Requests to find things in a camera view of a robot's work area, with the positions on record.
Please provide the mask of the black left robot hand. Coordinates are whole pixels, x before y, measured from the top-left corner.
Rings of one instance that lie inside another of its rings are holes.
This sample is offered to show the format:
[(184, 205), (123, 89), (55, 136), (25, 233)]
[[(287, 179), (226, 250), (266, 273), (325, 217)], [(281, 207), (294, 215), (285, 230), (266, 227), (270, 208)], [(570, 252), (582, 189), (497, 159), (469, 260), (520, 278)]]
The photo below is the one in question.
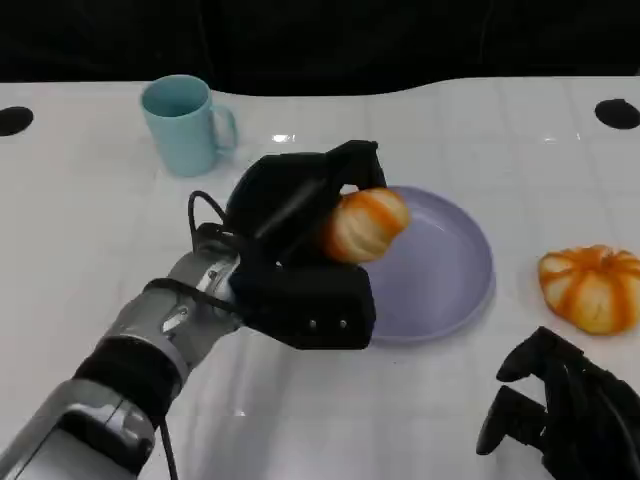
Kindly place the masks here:
[(350, 140), (325, 153), (266, 155), (234, 188), (224, 225), (269, 261), (329, 264), (321, 236), (342, 188), (386, 185), (377, 150), (374, 141)]

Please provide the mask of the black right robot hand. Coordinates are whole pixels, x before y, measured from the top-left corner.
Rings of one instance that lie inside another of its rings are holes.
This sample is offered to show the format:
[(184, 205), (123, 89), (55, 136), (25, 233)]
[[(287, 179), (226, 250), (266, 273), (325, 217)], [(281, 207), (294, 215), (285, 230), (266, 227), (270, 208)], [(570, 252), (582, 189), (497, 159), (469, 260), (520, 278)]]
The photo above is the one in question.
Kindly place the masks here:
[(479, 455), (510, 437), (542, 454), (555, 479), (636, 479), (639, 396), (582, 350), (540, 327), (500, 366)]

